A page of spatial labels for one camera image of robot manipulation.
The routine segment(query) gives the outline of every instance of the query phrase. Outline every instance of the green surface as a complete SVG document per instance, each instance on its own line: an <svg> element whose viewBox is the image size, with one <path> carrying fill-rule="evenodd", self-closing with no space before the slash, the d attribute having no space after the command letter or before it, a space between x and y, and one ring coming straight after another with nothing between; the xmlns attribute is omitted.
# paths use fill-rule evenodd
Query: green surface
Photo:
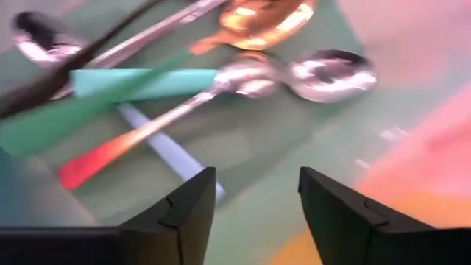
<svg viewBox="0 0 471 265"><path fill-rule="evenodd" d="M94 39L138 2L90 0L65 17L85 37ZM116 42L186 4L167 1ZM376 91L336 105L307 102L288 90L262 100L222 96L166 131L203 164L215 166L227 191L216 210L207 264L262 264L270 259L305 229L296 193L300 166L312 166L353 186L369 164L461 90L471 69L470 19L463 5L462 1L322 1L298 35L270 51L286 61L309 49L365 54L378 67ZM206 15L120 67L153 66L214 32L217 17L217 12ZM234 48L221 47L185 67L218 68L236 53ZM0 66L13 63L15 67L2 67L0 78L5 84L20 83L38 73L15 49L0 56ZM183 100L140 102L138 106L149 116L157 116ZM128 129L113 111L40 156L56 169ZM180 179L142 145L75 195L102 224L118 224L179 184Z"/></svg>

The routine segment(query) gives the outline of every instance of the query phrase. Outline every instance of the silver spoon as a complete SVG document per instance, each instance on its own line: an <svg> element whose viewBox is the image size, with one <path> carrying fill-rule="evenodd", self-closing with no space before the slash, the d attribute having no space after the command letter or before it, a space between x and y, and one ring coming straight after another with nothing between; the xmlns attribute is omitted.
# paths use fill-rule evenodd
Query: silver spoon
<svg viewBox="0 0 471 265"><path fill-rule="evenodd" d="M20 13L15 18L13 30L17 47L28 59L43 68L52 67L86 45L71 28L43 13ZM133 128L149 121L130 104L121 104L118 110ZM192 155L163 133L153 135L147 139L147 143L184 181L204 169ZM222 198L224 193L222 186L217 183L216 198Z"/></svg>
<svg viewBox="0 0 471 265"><path fill-rule="evenodd" d="M376 82L375 73L370 71L371 64L349 52L331 50L308 54L307 60L297 60L290 64L284 75L259 54L253 56L253 53L249 53L246 59L222 68L216 75L212 88L198 93L144 126L67 162L59 171L63 185L67 188L79 187L149 136L221 93L239 93L249 98L261 98L274 93L281 82L287 82L304 99L313 102L339 102L368 91Z"/></svg>

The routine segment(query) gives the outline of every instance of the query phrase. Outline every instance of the orange surface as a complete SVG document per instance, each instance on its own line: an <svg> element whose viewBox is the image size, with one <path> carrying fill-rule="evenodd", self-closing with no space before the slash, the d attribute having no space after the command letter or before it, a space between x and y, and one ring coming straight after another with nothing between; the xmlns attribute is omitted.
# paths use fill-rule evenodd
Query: orange surface
<svg viewBox="0 0 471 265"><path fill-rule="evenodd" d="M470 102L471 85L375 163L356 189L434 227L471 226ZM269 263L322 264L308 230Z"/></svg>

